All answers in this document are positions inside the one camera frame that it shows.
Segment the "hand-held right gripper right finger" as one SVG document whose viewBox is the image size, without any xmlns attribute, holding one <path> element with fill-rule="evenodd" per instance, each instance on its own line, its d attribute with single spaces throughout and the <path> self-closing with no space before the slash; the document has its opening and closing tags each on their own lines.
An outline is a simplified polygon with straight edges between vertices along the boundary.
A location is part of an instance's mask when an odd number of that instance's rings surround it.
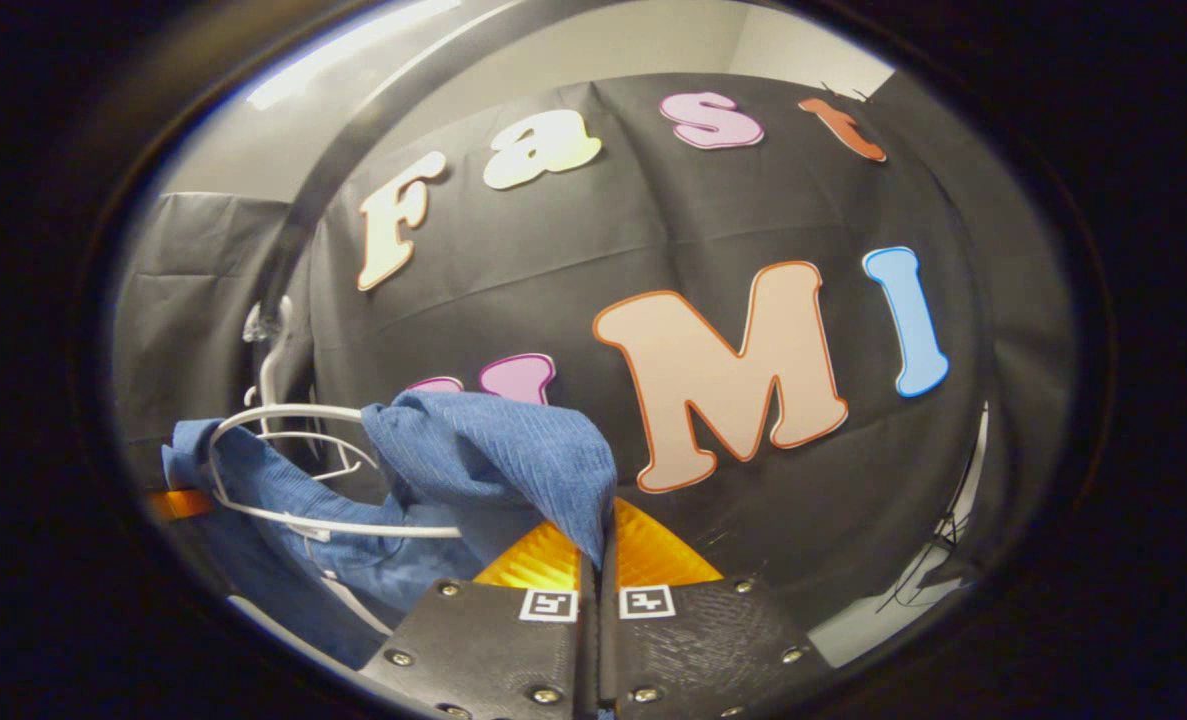
<svg viewBox="0 0 1187 720">
<path fill-rule="evenodd" d="M 617 498 L 602 566 L 598 701 L 616 719 L 768 719 L 834 667 L 756 575 L 725 576 Z"/>
</svg>

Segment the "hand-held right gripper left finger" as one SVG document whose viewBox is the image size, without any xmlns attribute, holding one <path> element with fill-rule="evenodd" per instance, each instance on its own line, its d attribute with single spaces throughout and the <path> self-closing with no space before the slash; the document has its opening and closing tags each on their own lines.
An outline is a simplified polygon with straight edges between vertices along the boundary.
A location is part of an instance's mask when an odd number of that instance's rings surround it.
<svg viewBox="0 0 1187 720">
<path fill-rule="evenodd" d="M 364 678 L 436 719 L 594 719 L 596 579 L 544 521 L 470 580 L 438 580 Z"/>
</svg>

